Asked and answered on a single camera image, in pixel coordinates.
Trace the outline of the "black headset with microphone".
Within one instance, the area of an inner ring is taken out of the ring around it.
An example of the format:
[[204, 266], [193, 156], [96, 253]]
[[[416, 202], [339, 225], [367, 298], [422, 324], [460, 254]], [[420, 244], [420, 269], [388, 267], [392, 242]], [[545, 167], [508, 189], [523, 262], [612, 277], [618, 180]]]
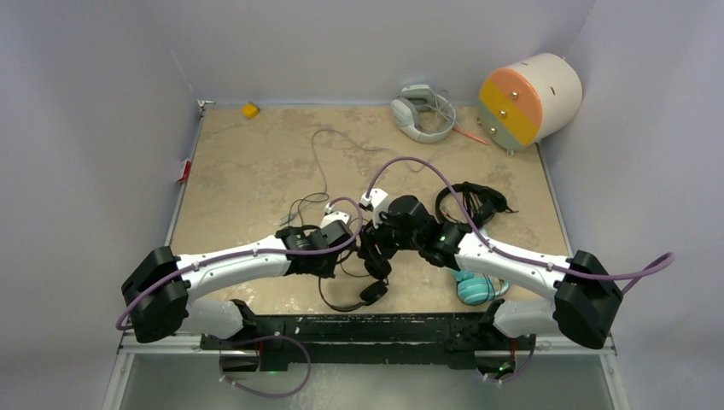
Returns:
[[[464, 211], [471, 217], [477, 228], [485, 226], [496, 214], [514, 214], [517, 211], [508, 205], [507, 198], [499, 191], [480, 184], [463, 182], [453, 184], [464, 205]], [[435, 217], [439, 222], [463, 224], [443, 209], [443, 201], [451, 195], [447, 188], [442, 189], [435, 198]]]

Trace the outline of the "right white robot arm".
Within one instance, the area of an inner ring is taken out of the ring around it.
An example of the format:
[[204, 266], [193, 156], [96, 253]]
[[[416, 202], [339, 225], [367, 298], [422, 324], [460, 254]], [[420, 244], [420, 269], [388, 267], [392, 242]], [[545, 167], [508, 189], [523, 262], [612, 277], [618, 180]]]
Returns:
[[495, 302], [479, 325], [487, 346], [535, 333], [560, 333], [589, 349], [605, 345], [623, 294], [595, 255], [546, 255], [502, 243], [474, 226], [437, 221], [415, 196], [391, 199], [374, 189], [359, 205], [372, 213], [359, 234], [359, 256], [373, 277], [385, 278], [390, 259], [410, 250], [432, 266], [489, 275], [538, 295]]

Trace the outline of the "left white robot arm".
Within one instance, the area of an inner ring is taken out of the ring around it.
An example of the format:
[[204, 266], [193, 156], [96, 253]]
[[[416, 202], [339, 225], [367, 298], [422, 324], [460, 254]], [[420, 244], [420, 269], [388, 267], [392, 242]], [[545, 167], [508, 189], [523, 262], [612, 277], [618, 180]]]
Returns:
[[175, 255], [168, 246], [151, 250], [121, 286], [126, 310], [116, 325], [139, 343], [179, 332], [222, 338], [233, 349], [254, 340], [254, 326], [238, 302], [206, 299], [217, 290], [261, 278], [312, 274], [329, 278], [338, 255], [355, 235], [342, 220], [323, 226], [283, 228], [258, 241], [198, 255]]

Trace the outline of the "teal cat-ear headphones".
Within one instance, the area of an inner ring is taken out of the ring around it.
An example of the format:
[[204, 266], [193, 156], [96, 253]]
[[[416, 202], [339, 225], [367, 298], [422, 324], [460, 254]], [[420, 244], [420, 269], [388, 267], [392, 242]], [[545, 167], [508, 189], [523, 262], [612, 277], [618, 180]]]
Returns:
[[504, 296], [511, 284], [499, 278], [470, 271], [452, 271], [458, 299], [466, 306], [480, 306]]

